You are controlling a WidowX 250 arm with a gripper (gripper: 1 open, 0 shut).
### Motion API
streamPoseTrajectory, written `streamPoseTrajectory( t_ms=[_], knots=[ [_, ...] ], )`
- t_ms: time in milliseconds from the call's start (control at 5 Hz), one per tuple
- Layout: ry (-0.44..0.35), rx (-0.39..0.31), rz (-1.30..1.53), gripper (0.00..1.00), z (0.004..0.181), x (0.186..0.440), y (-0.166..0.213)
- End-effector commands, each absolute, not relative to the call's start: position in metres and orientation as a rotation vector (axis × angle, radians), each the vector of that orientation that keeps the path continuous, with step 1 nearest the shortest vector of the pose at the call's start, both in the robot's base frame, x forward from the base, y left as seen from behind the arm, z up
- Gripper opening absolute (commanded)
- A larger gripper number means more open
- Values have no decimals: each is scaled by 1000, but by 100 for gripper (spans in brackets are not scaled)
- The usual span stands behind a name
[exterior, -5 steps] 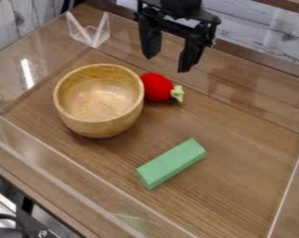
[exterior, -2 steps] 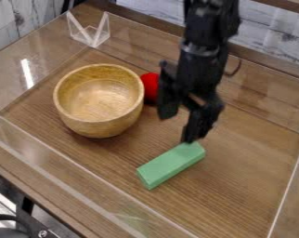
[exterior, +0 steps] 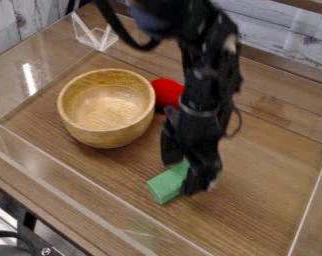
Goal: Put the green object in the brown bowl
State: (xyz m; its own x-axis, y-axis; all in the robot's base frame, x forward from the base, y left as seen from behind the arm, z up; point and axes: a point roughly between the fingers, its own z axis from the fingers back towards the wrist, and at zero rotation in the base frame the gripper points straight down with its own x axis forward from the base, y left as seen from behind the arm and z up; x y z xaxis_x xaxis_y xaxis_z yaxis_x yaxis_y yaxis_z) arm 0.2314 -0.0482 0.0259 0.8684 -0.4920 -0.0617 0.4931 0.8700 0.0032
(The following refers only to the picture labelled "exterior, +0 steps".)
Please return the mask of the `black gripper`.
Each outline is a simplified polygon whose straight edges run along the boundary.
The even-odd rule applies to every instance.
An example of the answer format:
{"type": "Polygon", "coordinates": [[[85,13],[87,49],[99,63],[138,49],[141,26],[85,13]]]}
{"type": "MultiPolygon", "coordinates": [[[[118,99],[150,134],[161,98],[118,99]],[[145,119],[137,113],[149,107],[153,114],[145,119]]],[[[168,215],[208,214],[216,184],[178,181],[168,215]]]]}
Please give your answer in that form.
{"type": "Polygon", "coordinates": [[[188,159],[190,166],[181,184],[181,194],[206,192],[222,169],[218,141],[226,135],[233,101],[197,110],[178,100],[178,107],[165,107],[159,135],[161,161],[165,165],[188,159]]]}

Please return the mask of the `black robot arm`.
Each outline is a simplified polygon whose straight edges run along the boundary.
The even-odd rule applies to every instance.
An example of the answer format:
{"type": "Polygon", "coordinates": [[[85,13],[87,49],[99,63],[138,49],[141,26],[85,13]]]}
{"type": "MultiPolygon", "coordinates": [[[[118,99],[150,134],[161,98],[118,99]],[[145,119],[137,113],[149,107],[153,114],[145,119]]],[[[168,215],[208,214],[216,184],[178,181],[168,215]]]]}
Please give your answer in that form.
{"type": "Polygon", "coordinates": [[[218,142],[240,91],[238,29],[210,0],[130,0],[130,14],[154,39],[173,39],[181,51],[184,91],[176,107],[166,106],[161,129],[162,162],[185,159],[181,193],[208,191],[222,170],[218,142]]]}

